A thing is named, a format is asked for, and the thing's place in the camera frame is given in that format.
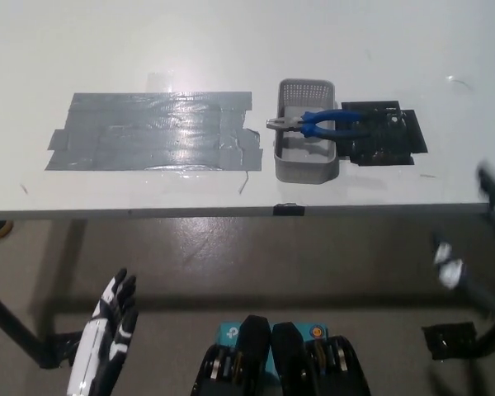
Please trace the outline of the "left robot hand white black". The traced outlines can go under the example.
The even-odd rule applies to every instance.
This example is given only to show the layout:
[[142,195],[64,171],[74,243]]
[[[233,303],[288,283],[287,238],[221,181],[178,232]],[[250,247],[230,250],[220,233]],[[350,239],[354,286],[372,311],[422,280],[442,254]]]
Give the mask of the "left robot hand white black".
[[136,277],[120,269],[109,281],[86,323],[67,395],[109,396],[125,364],[139,316]]

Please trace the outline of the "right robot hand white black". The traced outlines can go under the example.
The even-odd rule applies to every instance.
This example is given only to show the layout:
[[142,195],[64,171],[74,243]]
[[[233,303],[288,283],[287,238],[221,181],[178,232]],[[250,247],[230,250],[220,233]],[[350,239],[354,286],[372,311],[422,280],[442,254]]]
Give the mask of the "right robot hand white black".
[[[488,200],[485,219],[495,237],[495,167],[482,161],[477,166],[478,188]],[[432,239],[433,266],[439,282],[448,290],[467,297],[478,309],[495,316],[495,294],[476,281],[468,272],[464,261],[454,254],[451,244],[439,235]]]

